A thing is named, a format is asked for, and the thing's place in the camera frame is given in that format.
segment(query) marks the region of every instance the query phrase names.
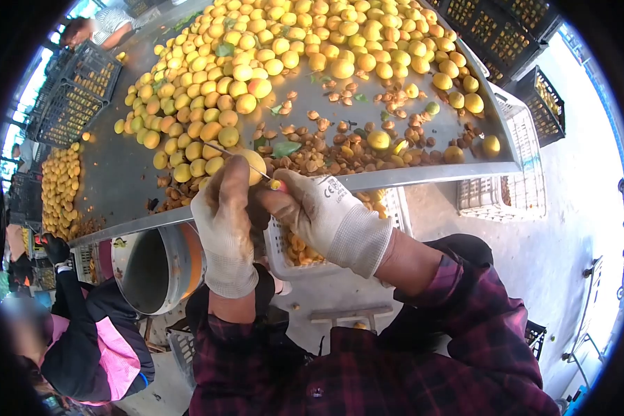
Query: hand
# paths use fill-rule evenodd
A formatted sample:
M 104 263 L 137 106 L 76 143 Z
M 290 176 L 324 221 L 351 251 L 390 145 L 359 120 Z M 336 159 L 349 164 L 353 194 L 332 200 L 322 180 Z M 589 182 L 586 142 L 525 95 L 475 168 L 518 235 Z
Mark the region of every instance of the hand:
M 329 262 L 369 278 L 381 263 L 392 232 L 333 176 L 307 178 L 279 169 L 274 178 L 289 194 L 260 190 L 257 197 L 275 218 Z
M 208 262 L 206 284 L 230 299 L 250 294 L 259 280 L 246 210 L 249 181 L 247 159 L 232 156 L 190 204 Z
M 49 261 L 55 266 L 64 263 L 69 258 L 69 245 L 60 237 L 53 237 L 51 233 L 46 233 L 41 238 L 42 245 Z

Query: stainless steel table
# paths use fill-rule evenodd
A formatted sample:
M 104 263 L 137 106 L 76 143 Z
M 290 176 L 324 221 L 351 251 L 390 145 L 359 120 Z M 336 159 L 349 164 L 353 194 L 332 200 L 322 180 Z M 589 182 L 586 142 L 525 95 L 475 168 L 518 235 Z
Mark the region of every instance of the stainless steel table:
M 429 7 L 426 3 L 421 3 L 425 7 Z M 75 200 L 75 207 L 85 215 L 84 219 L 102 217 L 106 223 L 104 229 L 71 241 L 71 246 L 90 244 L 144 229 L 192 220 L 189 207 L 148 215 L 145 205 L 149 198 L 159 198 L 160 201 L 166 198 L 164 189 L 156 187 L 156 177 L 164 175 L 166 172 L 157 171 L 152 166 L 154 151 L 139 145 L 133 136 L 117 135 L 113 130 L 113 125 L 118 119 L 124 119 L 126 114 L 131 111 L 131 108 L 123 103 L 127 88 L 141 74 L 150 72 L 151 67 L 158 61 L 158 57 L 153 54 L 155 44 L 164 44 L 168 38 L 177 35 L 174 31 L 162 35 L 166 30 L 162 29 L 162 26 L 171 27 L 181 18 L 203 10 L 207 4 L 210 2 L 185 2 L 168 11 L 163 11 L 158 18 L 142 27 L 115 52 L 117 54 L 125 51 L 127 57 L 120 73 L 111 107 L 100 114 L 90 129 L 94 135 L 94 141 L 82 142 L 82 185 Z M 441 22 L 441 24 L 448 27 L 445 22 Z M 435 89 L 432 87 L 431 74 L 436 72 L 436 63 L 434 62 L 431 64 L 433 72 L 426 75 L 416 74 L 410 69 L 406 82 L 414 82 L 428 95 L 428 98 L 409 100 L 402 110 L 408 114 L 421 112 L 430 101 L 440 103 L 441 112 L 432 121 L 423 125 L 426 137 L 436 138 L 436 145 L 433 148 L 427 148 L 428 152 L 431 150 L 443 152 L 448 146 L 448 142 L 457 138 L 462 132 L 464 122 L 471 121 L 475 126 L 480 127 L 486 135 L 493 134 L 499 137 L 502 146 L 499 156 L 491 161 L 480 161 L 476 160 L 468 150 L 465 150 L 466 163 L 464 164 L 416 166 L 339 176 L 338 178 L 349 190 L 359 191 L 498 176 L 521 171 L 516 162 L 513 139 L 504 126 L 504 115 L 499 109 L 494 95 L 489 90 L 487 80 L 464 46 L 457 44 L 457 48 L 466 56 L 467 67 L 470 68 L 472 75 L 479 80 L 478 93 L 485 102 L 485 119 L 468 115 L 458 119 L 454 109 L 450 108 L 449 105 L 441 104 L 439 98 L 436 97 Z M 332 122 L 351 120 L 358 123 L 356 127 L 363 127 L 367 121 L 372 121 L 377 125 L 377 129 L 379 128 L 381 124 L 379 115 L 384 109 L 384 104 L 373 103 L 372 98 L 377 93 L 383 93 L 384 88 L 380 86 L 379 78 L 374 73 L 370 74 L 371 79 L 366 82 L 355 77 L 338 81 L 338 87 L 349 82 L 357 82 L 357 93 L 364 94 L 368 99 L 367 103 L 354 100 L 352 106 L 342 106 L 341 104 L 331 104 L 327 97 L 323 96 L 326 91 L 322 89 L 320 82 L 311 82 L 308 76 L 310 72 L 307 66 L 307 58 L 301 57 L 297 74 L 289 74 L 286 78 L 280 75 L 271 79 L 274 95 L 269 95 L 261 100 L 253 113 L 241 116 L 237 125 L 241 136 L 245 138 L 243 144 L 246 147 L 252 147 L 253 143 L 249 138 L 251 138 L 255 125 L 260 121 L 266 121 L 267 129 L 278 132 L 280 124 L 285 126 L 293 124 L 296 127 L 308 126 L 312 132 L 315 131 L 314 123 L 307 118 L 308 110 L 316 110 L 322 117 L 328 118 Z M 287 92 L 291 90 L 298 93 L 298 97 L 293 102 L 291 114 L 288 116 L 271 115 L 271 111 L 267 107 L 280 104 L 286 99 Z M 400 132 L 400 136 L 402 136 L 407 128 L 407 120 L 398 121 L 393 116 L 389 120 L 395 121 L 395 130 Z M 330 127 L 327 134 L 327 141 L 331 144 L 334 135 L 334 133 L 331 134 L 333 129 L 334 127 Z M 163 135 L 160 147 L 163 147 L 165 141 L 166 136 Z

